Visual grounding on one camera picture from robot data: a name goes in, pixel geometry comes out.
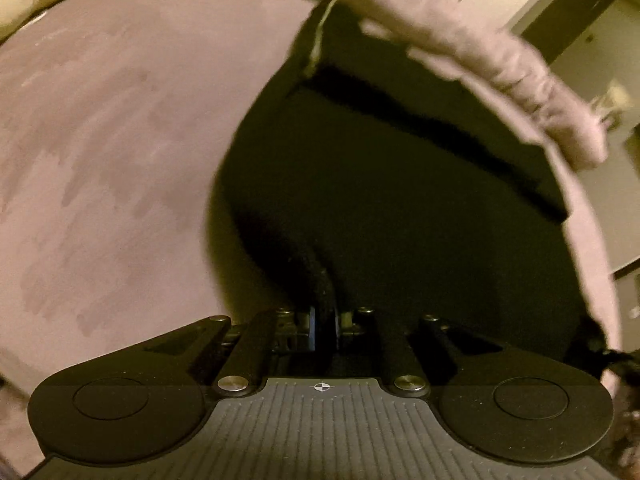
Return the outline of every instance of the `screw head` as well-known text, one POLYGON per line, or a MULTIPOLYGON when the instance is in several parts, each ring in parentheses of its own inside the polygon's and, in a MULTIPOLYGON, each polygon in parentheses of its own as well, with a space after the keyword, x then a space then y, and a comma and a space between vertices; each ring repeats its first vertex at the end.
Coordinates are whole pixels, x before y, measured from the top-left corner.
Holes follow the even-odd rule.
POLYGON ((427 383, 422 377, 415 375, 403 375, 394 381, 396 388, 406 392, 418 392, 423 389, 427 383))
POLYGON ((241 392, 247 386, 249 381, 239 375, 228 375, 218 381, 218 387, 226 392, 241 392))

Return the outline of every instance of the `black cloth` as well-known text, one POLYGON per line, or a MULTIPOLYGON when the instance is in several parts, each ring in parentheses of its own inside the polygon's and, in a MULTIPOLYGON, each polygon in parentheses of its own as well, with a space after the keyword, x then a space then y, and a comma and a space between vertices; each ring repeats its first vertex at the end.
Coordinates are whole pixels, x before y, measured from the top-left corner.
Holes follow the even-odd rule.
POLYGON ((423 313, 580 365, 588 316, 542 148, 459 82, 327 4, 238 129, 220 173, 244 246, 302 308, 423 313))

